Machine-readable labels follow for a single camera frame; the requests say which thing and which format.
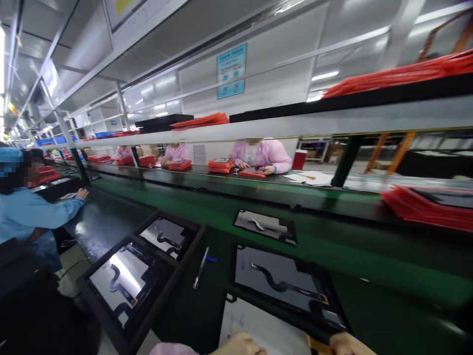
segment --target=pink uniform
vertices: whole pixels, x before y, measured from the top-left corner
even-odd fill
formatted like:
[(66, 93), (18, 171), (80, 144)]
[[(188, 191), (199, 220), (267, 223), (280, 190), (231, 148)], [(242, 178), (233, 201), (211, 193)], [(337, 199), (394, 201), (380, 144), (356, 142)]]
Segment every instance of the pink uniform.
[(181, 163), (185, 160), (189, 160), (189, 150), (186, 144), (179, 143), (179, 147), (174, 148), (172, 145), (168, 145), (166, 153), (164, 154), (164, 161), (172, 160), (174, 163)]
[[(247, 142), (236, 142), (233, 145), (229, 158), (233, 159), (233, 163), (238, 166), (241, 162), (245, 162), (245, 151)], [(291, 169), (292, 159), (287, 155), (282, 143), (278, 140), (261, 141), (256, 144), (256, 165), (265, 166), (273, 165), (276, 167), (275, 174), (286, 173)]]
[(173, 343), (159, 343), (149, 355), (199, 355), (188, 346)]
[(116, 152), (115, 152), (115, 159), (123, 159), (126, 158), (127, 156), (132, 156), (132, 147), (130, 145), (127, 145), (125, 149), (122, 149), (120, 146), (118, 146)]

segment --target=blue sign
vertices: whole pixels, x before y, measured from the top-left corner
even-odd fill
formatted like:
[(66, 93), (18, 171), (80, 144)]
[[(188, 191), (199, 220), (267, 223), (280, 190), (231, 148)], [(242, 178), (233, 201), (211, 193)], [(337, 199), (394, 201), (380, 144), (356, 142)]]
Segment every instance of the blue sign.
[[(245, 74), (247, 43), (217, 57), (217, 78), (219, 83), (233, 80)], [(217, 88), (217, 99), (243, 94), (245, 79), (222, 85)]]

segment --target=blue cap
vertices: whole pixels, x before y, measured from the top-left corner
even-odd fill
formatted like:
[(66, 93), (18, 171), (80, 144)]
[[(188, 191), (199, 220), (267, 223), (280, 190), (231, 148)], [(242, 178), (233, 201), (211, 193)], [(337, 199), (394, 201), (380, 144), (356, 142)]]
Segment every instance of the blue cap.
[(14, 173), (23, 162), (23, 152), (10, 147), (0, 148), (0, 178)]

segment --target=worker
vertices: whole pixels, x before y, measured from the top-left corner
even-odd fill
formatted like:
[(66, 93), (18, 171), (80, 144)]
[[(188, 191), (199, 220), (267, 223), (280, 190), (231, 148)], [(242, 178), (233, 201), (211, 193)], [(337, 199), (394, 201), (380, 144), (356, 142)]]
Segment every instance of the worker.
[(240, 170), (259, 167), (264, 175), (282, 174), (292, 166), (292, 159), (278, 140), (247, 138), (235, 142), (228, 156)]
[(16, 238), (44, 258), (54, 272), (62, 269), (52, 229), (71, 220), (88, 196), (50, 204), (28, 187), (39, 182), (39, 162), (29, 151), (0, 148), (0, 243)]
[(132, 155), (131, 145), (120, 145), (115, 152), (115, 159), (123, 159)]
[(185, 143), (170, 143), (166, 147), (164, 157), (157, 157), (162, 165), (168, 166), (172, 163), (182, 163), (189, 160), (189, 149)]
[[(333, 355), (376, 355), (361, 341), (348, 333), (340, 333), (330, 338), (329, 344)], [(198, 355), (194, 350), (182, 344), (159, 343), (149, 355)], [(250, 334), (238, 332), (223, 346), (210, 355), (268, 355), (253, 341)]]

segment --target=paper sheet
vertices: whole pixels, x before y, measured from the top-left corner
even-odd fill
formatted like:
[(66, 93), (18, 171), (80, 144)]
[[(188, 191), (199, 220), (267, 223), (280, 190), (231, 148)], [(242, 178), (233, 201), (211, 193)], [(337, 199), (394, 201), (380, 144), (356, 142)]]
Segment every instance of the paper sheet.
[(307, 185), (312, 186), (330, 186), (332, 179), (334, 178), (333, 175), (316, 171), (306, 171), (297, 174), (284, 175), (284, 177), (300, 183), (304, 182)]
[(255, 343), (270, 355), (311, 354), (303, 331), (242, 299), (225, 303), (219, 346), (238, 331), (251, 334)]

